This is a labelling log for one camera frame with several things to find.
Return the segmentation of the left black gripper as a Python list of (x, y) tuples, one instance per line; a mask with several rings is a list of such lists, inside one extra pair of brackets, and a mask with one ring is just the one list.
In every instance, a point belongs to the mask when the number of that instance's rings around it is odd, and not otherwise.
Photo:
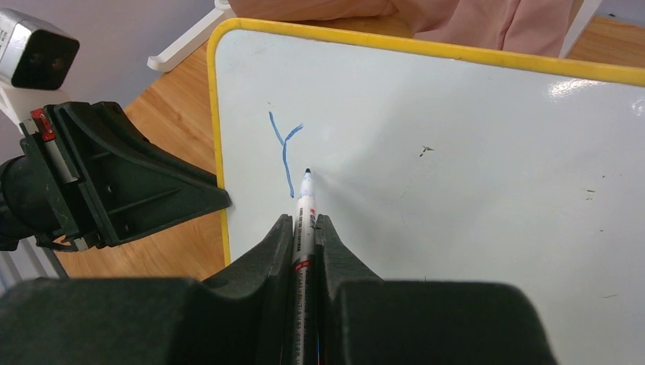
[(159, 148), (115, 102), (20, 123), (19, 237), (60, 252), (120, 246), (231, 205), (217, 178)]

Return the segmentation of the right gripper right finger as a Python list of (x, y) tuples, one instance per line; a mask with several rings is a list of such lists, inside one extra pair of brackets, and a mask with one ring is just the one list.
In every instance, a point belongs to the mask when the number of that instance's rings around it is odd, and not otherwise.
[(324, 364), (554, 364), (529, 298), (509, 284), (384, 280), (316, 223)]

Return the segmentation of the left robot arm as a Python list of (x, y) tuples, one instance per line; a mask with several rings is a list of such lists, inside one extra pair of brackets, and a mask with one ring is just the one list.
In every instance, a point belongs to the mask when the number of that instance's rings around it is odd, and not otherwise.
[(119, 246), (230, 206), (216, 176), (151, 143), (118, 103), (67, 102), (20, 124), (1, 167), (1, 248)]

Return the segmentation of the white blue whiteboard marker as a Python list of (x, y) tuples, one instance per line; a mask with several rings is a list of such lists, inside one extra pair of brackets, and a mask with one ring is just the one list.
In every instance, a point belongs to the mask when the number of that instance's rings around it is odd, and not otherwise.
[(305, 169), (297, 200), (291, 259), (292, 299), (288, 364), (317, 364), (316, 198), (311, 169)]

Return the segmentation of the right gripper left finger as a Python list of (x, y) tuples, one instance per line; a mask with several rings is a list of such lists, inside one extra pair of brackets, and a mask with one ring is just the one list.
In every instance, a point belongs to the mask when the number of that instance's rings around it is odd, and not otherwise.
[(293, 220), (216, 275), (26, 281), (1, 298), (3, 364), (279, 364)]

